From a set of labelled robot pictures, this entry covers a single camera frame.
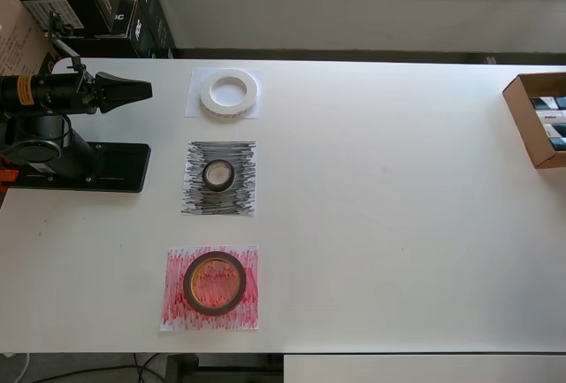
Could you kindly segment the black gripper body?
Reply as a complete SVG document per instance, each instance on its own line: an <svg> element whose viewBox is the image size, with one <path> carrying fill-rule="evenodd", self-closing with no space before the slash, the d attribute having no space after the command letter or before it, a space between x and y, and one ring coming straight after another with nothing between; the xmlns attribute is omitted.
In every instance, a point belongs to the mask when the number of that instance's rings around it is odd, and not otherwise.
<svg viewBox="0 0 566 383"><path fill-rule="evenodd" d="M80 85L80 106L83 113L95 114L98 111L98 94L96 78L87 70L81 73Z"/></svg>

